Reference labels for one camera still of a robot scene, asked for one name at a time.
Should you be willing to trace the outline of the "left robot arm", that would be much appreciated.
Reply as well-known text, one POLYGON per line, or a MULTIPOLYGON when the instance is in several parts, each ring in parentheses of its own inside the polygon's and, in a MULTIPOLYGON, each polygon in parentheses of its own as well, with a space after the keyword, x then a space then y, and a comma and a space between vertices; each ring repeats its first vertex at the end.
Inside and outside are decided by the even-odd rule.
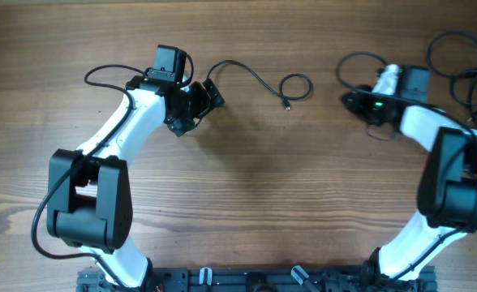
POLYGON ((182 136, 223 106, 211 79, 199 83, 184 75, 192 63, 185 51, 159 45, 153 66, 137 70, 120 89, 120 106, 96 135, 75 151, 53 154, 48 192, 32 222, 32 244, 39 253, 57 258, 37 239, 45 213, 49 235, 77 250, 66 258, 94 259, 111 290, 164 289, 151 260, 137 251, 129 235, 133 207, 128 168, 158 127, 165 125, 182 136))

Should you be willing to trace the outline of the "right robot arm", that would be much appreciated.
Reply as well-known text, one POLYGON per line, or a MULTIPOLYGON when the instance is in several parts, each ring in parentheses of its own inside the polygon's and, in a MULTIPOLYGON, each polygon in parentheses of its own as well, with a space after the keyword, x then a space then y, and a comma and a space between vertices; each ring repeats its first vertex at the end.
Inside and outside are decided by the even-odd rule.
POLYGON ((374 86, 353 87, 340 98, 366 124, 391 123, 429 153, 414 215, 363 268, 374 286, 416 280, 449 244, 477 231, 477 130, 428 104, 429 79, 424 67, 390 64, 374 86))

